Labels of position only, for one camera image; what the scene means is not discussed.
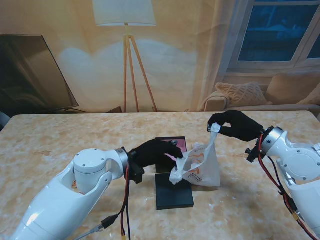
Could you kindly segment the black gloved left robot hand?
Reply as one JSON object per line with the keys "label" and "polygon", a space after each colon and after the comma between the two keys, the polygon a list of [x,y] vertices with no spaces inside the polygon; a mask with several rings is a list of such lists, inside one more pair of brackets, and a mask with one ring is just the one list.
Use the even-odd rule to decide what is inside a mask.
{"label": "black gloved left robot hand", "polygon": [[140,168],[159,165],[172,169],[176,167],[177,164],[171,157],[175,159],[182,159],[184,157],[181,149],[172,144],[172,142],[162,141],[156,138],[132,149],[128,155]]}

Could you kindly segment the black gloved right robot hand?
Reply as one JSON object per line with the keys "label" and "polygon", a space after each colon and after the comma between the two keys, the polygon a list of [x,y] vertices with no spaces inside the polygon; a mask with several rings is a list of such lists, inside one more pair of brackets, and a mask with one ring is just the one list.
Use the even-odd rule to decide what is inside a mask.
{"label": "black gloved right robot hand", "polygon": [[207,122],[208,126],[220,125],[221,135],[236,138],[243,142],[258,139],[265,131],[264,127],[238,110],[215,113]]}

